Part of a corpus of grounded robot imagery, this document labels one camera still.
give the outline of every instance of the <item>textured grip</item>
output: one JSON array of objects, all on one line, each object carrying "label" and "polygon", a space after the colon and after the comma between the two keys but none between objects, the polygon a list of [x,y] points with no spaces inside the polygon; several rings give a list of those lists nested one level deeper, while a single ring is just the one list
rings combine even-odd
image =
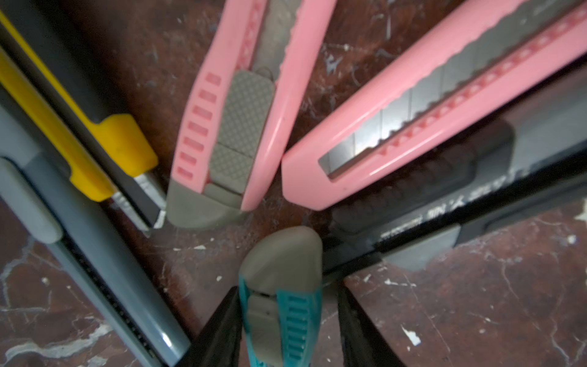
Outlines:
[{"label": "textured grip", "polygon": [[266,0],[227,0],[185,106],[171,177],[196,193],[203,193],[208,183],[210,159],[231,81],[236,70],[251,63],[265,4]]},{"label": "textured grip", "polygon": [[235,74],[210,158],[215,184],[239,194],[245,191],[274,90],[262,76],[245,70]]}]

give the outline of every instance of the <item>gray utility knife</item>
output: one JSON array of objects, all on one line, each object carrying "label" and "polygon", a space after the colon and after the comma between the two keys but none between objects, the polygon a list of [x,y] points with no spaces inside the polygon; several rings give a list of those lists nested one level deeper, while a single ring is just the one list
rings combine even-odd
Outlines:
[{"label": "gray utility knife", "polygon": [[190,341],[98,203],[0,87],[0,196],[62,264],[144,367],[175,366]]}]

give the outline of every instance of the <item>yellow utility knife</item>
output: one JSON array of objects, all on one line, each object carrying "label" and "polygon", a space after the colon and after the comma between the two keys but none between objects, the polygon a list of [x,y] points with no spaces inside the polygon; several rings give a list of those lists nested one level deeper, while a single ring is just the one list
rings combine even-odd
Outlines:
[{"label": "yellow utility knife", "polygon": [[160,228],[158,160],[92,51],[54,0],[0,0],[0,43],[136,208]]},{"label": "yellow utility knife", "polygon": [[71,183],[93,201],[111,197],[137,228],[149,226],[51,109],[6,52],[0,48],[0,84],[49,139],[69,165]]}]

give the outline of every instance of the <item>brown surface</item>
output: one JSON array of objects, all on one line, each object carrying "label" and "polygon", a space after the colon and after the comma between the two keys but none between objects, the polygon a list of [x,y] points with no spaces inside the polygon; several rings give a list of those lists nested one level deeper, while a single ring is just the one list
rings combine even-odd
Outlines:
[{"label": "brown surface", "polygon": [[[168,179],[183,107],[223,1],[62,3],[123,92]],[[291,142],[458,3],[340,0]],[[327,75],[326,62],[339,58]],[[575,219],[584,211],[582,203],[573,203],[461,246],[424,271],[373,267],[350,277],[348,285],[410,367],[584,366],[587,214]],[[237,269],[259,239],[300,224],[324,233],[328,222],[327,213],[287,203],[279,177],[259,209],[222,231],[196,234],[166,224],[146,240],[121,213],[110,214],[191,337],[237,283]],[[0,365],[138,367],[59,264],[28,239],[3,204],[0,233]],[[198,245],[206,250],[195,250]],[[421,344],[413,346],[402,327],[415,332]],[[98,337],[102,331],[106,334]],[[246,365],[243,355],[241,366]],[[328,297],[313,365],[342,365],[336,305]]]}]

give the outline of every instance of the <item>gray end cap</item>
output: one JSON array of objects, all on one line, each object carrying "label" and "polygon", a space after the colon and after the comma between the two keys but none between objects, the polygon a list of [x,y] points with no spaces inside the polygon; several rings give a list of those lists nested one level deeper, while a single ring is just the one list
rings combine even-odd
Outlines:
[{"label": "gray end cap", "polygon": [[16,167],[0,158],[0,197],[37,241],[52,244],[63,230]]},{"label": "gray end cap", "polygon": [[308,227],[278,231],[248,253],[239,273],[256,292],[315,292],[322,283],[322,240]]},{"label": "gray end cap", "polygon": [[213,184],[204,194],[171,180],[167,191],[167,219],[176,227],[210,230],[237,221],[247,212],[241,211],[240,196]]},{"label": "gray end cap", "polygon": [[430,260],[454,247],[460,231],[460,225],[452,225],[391,250],[383,259],[408,271],[423,270]]}]

